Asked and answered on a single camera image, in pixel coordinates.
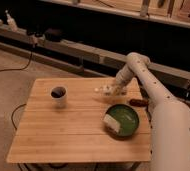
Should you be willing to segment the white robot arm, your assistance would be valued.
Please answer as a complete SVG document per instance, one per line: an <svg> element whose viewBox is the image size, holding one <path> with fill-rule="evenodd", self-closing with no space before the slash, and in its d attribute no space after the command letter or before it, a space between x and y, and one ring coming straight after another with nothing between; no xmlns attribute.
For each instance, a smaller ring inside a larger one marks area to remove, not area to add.
<svg viewBox="0 0 190 171"><path fill-rule="evenodd" d="M150 171L190 171L190 108L149 71L149 64L147 56L129 53L112 94L120 94L136 76L153 103Z"/></svg>

